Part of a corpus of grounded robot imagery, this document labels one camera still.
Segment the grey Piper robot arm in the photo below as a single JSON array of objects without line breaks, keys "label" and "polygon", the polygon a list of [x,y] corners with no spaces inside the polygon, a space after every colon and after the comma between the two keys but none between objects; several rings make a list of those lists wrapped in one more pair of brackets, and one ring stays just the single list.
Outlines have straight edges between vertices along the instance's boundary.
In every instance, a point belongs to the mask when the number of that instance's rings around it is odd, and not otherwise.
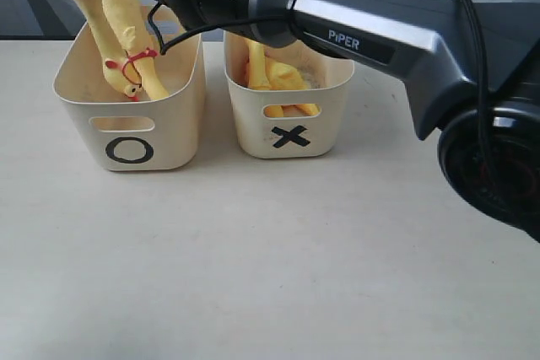
[{"label": "grey Piper robot arm", "polygon": [[296,40],[400,80],[453,190],[539,236],[539,7],[473,0],[154,0],[193,36]]}]

